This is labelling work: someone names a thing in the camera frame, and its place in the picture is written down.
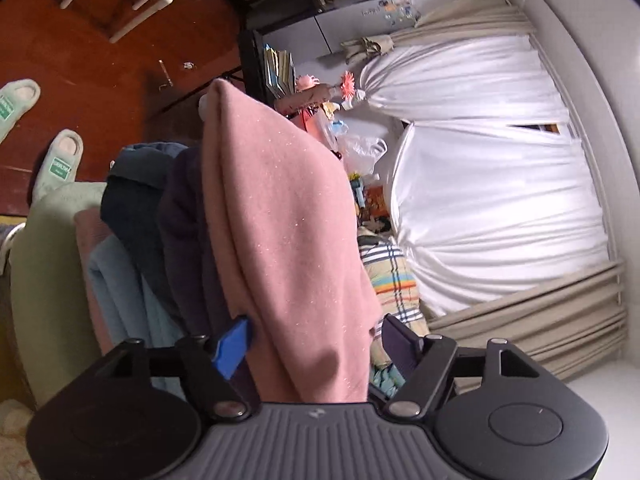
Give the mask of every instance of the pink sweater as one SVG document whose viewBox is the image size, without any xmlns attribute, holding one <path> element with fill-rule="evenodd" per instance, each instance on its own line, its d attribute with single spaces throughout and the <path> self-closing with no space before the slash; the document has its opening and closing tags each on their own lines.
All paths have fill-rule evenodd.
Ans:
<svg viewBox="0 0 640 480">
<path fill-rule="evenodd" d="M 232 317 L 246 314 L 260 398 L 362 402 L 380 318 L 350 184 L 320 142 L 222 80 L 207 97 L 202 184 Z"/>
</svg>

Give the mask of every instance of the white curtain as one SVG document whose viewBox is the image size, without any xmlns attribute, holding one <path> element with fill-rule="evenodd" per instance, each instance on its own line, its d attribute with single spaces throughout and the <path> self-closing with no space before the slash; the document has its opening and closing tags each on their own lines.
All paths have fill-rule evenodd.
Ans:
<svg viewBox="0 0 640 480">
<path fill-rule="evenodd" d="M 369 105 L 406 121 L 568 121 L 528 36 L 496 36 L 396 48 L 360 75 Z"/>
<path fill-rule="evenodd" d="M 568 136 L 411 125 L 390 204 L 420 298 L 436 316 L 609 259 L 590 171 Z"/>
<path fill-rule="evenodd" d="M 412 122 L 386 193 L 436 316 L 608 261 L 580 140 L 527 36 L 397 48 L 360 84 L 371 107 Z M 536 124 L 561 133 L 524 127 Z"/>
</svg>

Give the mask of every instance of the mint green cloth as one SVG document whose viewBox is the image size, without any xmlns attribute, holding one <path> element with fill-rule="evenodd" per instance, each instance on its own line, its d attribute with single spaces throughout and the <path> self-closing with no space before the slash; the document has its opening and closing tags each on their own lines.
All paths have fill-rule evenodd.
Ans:
<svg viewBox="0 0 640 480">
<path fill-rule="evenodd" d="M 104 183 L 71 183 L 31 207 L 12 248 L 15 336 L 38 406 L 78 377 L 100 349 L 89 318 L 74 215 L 99 206 Z"/>
</svg>

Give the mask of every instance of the book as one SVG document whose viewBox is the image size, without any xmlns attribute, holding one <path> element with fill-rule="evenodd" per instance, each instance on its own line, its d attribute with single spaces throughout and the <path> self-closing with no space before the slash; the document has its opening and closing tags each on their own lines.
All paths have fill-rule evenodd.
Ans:
<svg viewBox="0 0 640 480">
<path fill-rule="evenodd" d="M 276 98 L 291 95 L 296 91 L 296 72 L 291 53 L 264 46 L 264 81 Z"/>
</svg>

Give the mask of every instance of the metal screw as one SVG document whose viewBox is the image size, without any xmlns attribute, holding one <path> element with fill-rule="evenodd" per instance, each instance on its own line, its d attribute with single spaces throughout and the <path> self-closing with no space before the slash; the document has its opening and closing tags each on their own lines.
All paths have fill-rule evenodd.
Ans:
<svg viewBox="0 0 640 480">
<path fill-rule="evenodd" d="M 222 400 L 216 403 L 213 411 L 221 418 L 238 418 L 246 413 L 246 406 L 236 400 Z"/>
<path fill-rule="evenodd" d="M 389 406 L 389 413 L 400 418 L 412 418 L 420 415 L 420 406 L 410 400 L 397 400 Z"/>
</svg>

